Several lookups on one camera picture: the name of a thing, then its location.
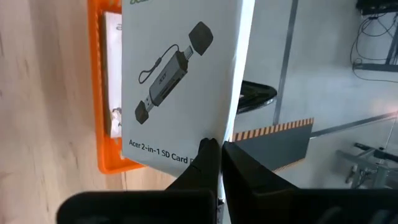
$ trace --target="black object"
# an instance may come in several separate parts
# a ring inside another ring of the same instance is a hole
[[[213,41],[213,34],[209,27],[207,27],[203,22],[199,22],[189,33],[189,38],[193,49],[198,52],[199,55],[203,55]],[[160,58],[157,59],[155,65],[150,70],[143,70],[140,73],[138,82],[143,84],[149,78],[152,72],[161,63],[164,55],[173,46],[177,46],[177,51],[173,54],[169,62],[167,62],[166,66],[150,86],[147,98],[144,101],[140,101],[136,108],[136,119],[140,124],[144,124],[144,122],[149,118],[149,111],[154,106],[160,106],[164,99],[166,99],[170,92],[188,72],[188,60],[193,54],[192,47],[188,46],[184,52],[180,52],[180,47],[177,44],[173,44]],[[143,73],[148,73],[148,76],[141,81],[141,75]]]
[[[398,0],[358,0],[356,8],[362,15],[398,12]]]
[[[277,91],[268,85],[243,80],[241,96],[236,114],[246,113],[269,105],[277,96]]]
[[[354,144],[354,147],[357,147],[358,149],[362,149],[364,151],[368,151],[370,149],[374,149],[373,147],[370,147],[370,146],[367,146],[367,145],[364,145],[364,144],[361,144],[361,143],[357,143],[357,142]],[[390,154],[388,152],[384,152],[383,150],[384,150],[383,147],[379,147],[379,150],[375,150],[373,152],[372,156],[377,158],[377,159],[386,159],[386,160],[390,160],[390,161],[398,163],[398,156],[395,156],[395,155]]]
[[[393,21],[392,21],[393,24],[391,25],[390,29],[396,23],[397,16],[398,16],[398,14],[396,14],[394,16]],[[358,52],[358,38],[359,38],[361,33],[364,33],[363,27],[365,26],[365,23],[367,23],[367,21],[370,21],[370,18],[367,18],[359,26],[358,36],[357,36],[356,40],[354,41],[353,46],[351,48],[350,60],[352,60],[351,57],[352,57],[354,46],[356,47],[356,51],[359,54],[359,52]],[[398,65],[397,65],[397,62],[398,62],[398,29],[395,30],[394,35],[392,36],[392,41],[391,41],[390,48],[389,48],[389,51],[387,53],[386,61],[384,62],[384,64],[362,63],[362,58],[363,59],[367,59],[367,60],[375,60],[375,59],[374,58],[366,58],[366,57],[363,57],[360,54],[359,54],[359,56],[360,56],[360,58],[358,58],[354,62],[351,62],[352,66],[353,66],[352,67],[353,73],[354,73],[355,76],[357,76],[358,78],[360,78],[362,80],[367,80],[367,81],[379,81],[379,82],[397,83],[397,82],[392,81],[392,80],[373,80],[373,79],[359,77],[355,73],[355,70],[359,69],[359,70],[369,70],[369,71],[379,71],[379,72],[398,72]]]
[[[213,41],[213,34],[209,27],[199,22],[189,33],[189,39],[193,49],[202,56]]]
[[[396,190],[298,189],[234,143],[225,142],[221,151],[214,139],[203,139],[195,160],[167,190],[78,194],[59,208],[57,223],[216,223],[220,165],[232,224],[398,219]]]
[[[287,127],[283,129],[281,126],[277,133],[272,134],[261,135],[261,130],[259,130],[258,136],[254,138],[249,138],[250,133],[248,133],[247,139],[243,139],[244,133],[236,133],[234,134],[234,143],[249,156],[256,158],[256,161],[267,169],[277,170],[305,158],[311,130],[312,125],[291,129],[287,129]]]

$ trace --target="acer 2-in-1 sd card reader box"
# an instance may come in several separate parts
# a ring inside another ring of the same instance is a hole
[[[140,124],[144,124],[149,118],[149,111],[154,106],[159,106],[171,91],[177,86],[181,79],[188,72],[188,61],[193,55],[193,50],[199,55],[203,55],[213,41],[213,34],[209,27],[203,22],[199,22],[189,33],[191,46],[188,46],[183,52],[177,44],[171,45],[161,57],[157,59],[155,65],[150,70],[143,70],[138,77],[138,82],[144,84],[154,70],[159,66],[163,57],[172,48],[177,51],[171,56],[169,62],[165,65],[152,85],[149,87],[149,94],[144,101],[140,101],[135,110],[136,119]]]
[[[121,2],[121,155],[178,176],[233,130],[254,0]]]

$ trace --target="floor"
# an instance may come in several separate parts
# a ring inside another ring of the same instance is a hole
[[[356,1],[256,1],[244,79],[273,86],[282,98],[279,107],[273,103],[238,115],[235,131],[315,118],[313,131],[321,133],[398,110],[398,84],[363,81],[353,74],[349,54],[362,22],[355,9]],[[298,3],[297,8],[292,7],[294,2]],[[297,14],[292,23],[294,9]],[[389,27],[393,16],[387,14],[381,22]],[[373,22],[367,32],[380,34],[384,29]],[[367,57],[385,58],[390,43],[387,34],[362,35],[358,49]],[[398,81],[395,73],[360,70],[356,73],[365,78]],[[395,117],[389,116],[313,138],[304,162],[278,174],[299,187],[348,187],[344,180],[351,164],[338,160],[335,151],[350,151],[352,144],[360,141],[374,147],[387,145],[387,151],[398,154],[398,126],[394,122]]]
[[[87,190],[164,189],[144,168],[96,164],[86,1],[0,1],[0,224],[54,223]]]
[[[280,88],[281,70],[293,0],[256,1],[244,79]],[[315,118],[314,131],[398,110],[398,84],[367,82],[352,73],[349,53],[361,15],[357,0],[298,0],[287,60],[279,122]],[[381,18],[390,26],[393,15]],[[367,30],[383,32],[372,23]],[[361,36],[363,55],[384,58],[391,38]],[[357,71],[367,78],[398,81],[393,73]],[[274,122],[276,103],[237,116],[235,130],[261,128]]]
[[[358,154],[353,147],[359,142],[398,155],[397,118],[389,118],[355,128],[311,138],[307,156],[296,166],[277,174],[300,188],[348,188],[345,178],[353,165],[337,157],[336,150]]]

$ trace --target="acer logo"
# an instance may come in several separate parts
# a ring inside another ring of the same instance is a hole
[[[130,4],[141,3],[148,0],[130,0]]]
[[[162,83],[162,81],[163,81],[165,78],[166,78],[166,73],[164,73],[164,74],[162,75],[162,77],[160,78],[160,80],[159,80],[159,84],[161,84],[161,83]]]

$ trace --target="orange and black striped tape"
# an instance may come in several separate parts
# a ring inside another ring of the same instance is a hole
[[[286,166],[282,166],[282,167],[280,167],[280,168],[278,168],[278,169],[276,169],[276,170],[273,170],[273,172],[282,171],[282,170],[284,170],[284,169],[286,169],[286,168],[288,168],[288,167],[297,165],[298,163],[300,163],[300,162],[302,162],[302,161],[304,161],[304,158],[303,158],[303,159],[299,159],[299,160],[297,160],[297,161],[295,161],[295,162],[292,162],[291,164],[287,164]]]
[[[249,130],[249,131],[243,131],[241,133],[234,133],[232,135],[232,139],[230,139],[230,140],[231,140],[231,142],[242,141],[242,140],[246,140],[246,139],[256,138],[258,136],[263,136],[266,134],[272,134],[272,133],[277,133],[279,131],[285,131],[285,130],[292,129],[292,128],[299,128],[299,127],[310,125],[310,124],[313,124],[313,118],[302,119],[302,120],[288,122],[288,123],[284,123],[284,124],[277,124],[275,126],[269,126],[266,128],[259,128],[259,129]]]

